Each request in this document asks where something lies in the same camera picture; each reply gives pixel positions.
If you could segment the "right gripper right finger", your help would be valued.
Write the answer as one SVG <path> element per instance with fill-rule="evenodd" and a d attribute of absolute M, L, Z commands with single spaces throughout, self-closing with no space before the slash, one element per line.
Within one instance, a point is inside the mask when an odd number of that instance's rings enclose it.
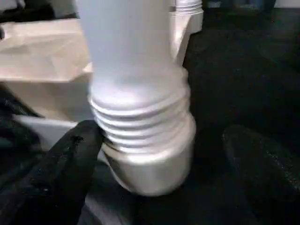
<path fill-rule="evenodd" d="M 223 132 L 223 146 L 261 225 L 300 223 L 300 160 L 274 139 L 241 126 Z"/>

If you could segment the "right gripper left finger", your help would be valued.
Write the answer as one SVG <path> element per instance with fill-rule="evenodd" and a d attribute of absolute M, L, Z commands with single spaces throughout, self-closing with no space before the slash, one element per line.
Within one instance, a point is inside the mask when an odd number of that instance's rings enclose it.
<path fill-rule="evenodd" d="M 65 133 L 4 195 L 2 225 L 76 225 L 103 143 L 101 128 L 84 120 Z"/>

